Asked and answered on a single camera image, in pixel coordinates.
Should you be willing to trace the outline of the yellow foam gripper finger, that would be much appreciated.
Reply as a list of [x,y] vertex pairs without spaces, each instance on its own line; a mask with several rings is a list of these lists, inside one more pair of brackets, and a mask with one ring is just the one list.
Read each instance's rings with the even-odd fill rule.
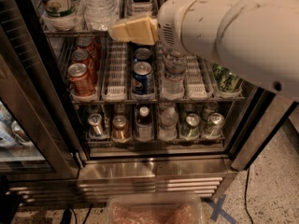
[[153,46],[158,41],[157,20],[149,16],[121,19],[108,27],[113,40]]

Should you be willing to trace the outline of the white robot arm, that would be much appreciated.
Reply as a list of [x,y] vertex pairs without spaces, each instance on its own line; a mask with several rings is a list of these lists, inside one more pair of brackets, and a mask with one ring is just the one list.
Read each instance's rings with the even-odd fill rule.
[[112,39],[192,54],[299,101],[299,0],[167,0],[115,21]]

